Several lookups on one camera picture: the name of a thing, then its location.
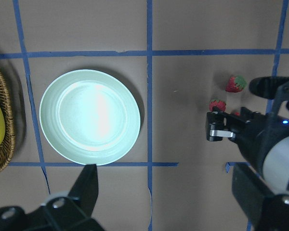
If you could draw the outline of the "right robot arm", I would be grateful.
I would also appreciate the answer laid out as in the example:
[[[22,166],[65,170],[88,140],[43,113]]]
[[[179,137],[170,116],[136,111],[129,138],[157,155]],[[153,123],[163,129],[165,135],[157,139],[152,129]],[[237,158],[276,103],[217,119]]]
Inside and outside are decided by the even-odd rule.
[[[289,77],[259,77],[249,90],[274,102],[269,113],[247,118],[236,144],[272,189],[289,191]]]

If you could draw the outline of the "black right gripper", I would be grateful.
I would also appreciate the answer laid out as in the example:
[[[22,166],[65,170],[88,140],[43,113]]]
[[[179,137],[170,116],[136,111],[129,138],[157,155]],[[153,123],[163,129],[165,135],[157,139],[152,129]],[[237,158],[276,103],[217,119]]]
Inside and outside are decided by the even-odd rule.
[[[289,122],[278,115],[283,102],[289,111],[289,77],[259,77],[249,84],[252,94],[273,100],[273,106],[266,115],[255,116],[245,129],[236,135],[236,144],[242,156],[253,168],[262,168],[272,147],[289,136]]]

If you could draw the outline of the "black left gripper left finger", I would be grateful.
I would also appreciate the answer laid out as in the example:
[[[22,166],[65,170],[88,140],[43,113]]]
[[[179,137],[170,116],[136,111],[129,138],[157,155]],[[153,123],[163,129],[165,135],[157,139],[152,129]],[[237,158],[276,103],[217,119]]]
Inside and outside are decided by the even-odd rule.
[[[74,200],[87,216],[92,215],[98,198],[98,174],[95,164],[84,166],[68,197]]]

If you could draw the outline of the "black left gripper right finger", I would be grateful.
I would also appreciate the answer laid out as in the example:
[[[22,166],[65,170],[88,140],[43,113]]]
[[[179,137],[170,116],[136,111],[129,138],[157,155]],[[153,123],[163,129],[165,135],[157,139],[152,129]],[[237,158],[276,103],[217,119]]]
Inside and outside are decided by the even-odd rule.
[[[265,207],[275,194],[243,163],[234,165],[232,194],[252,224],[260,223]]]

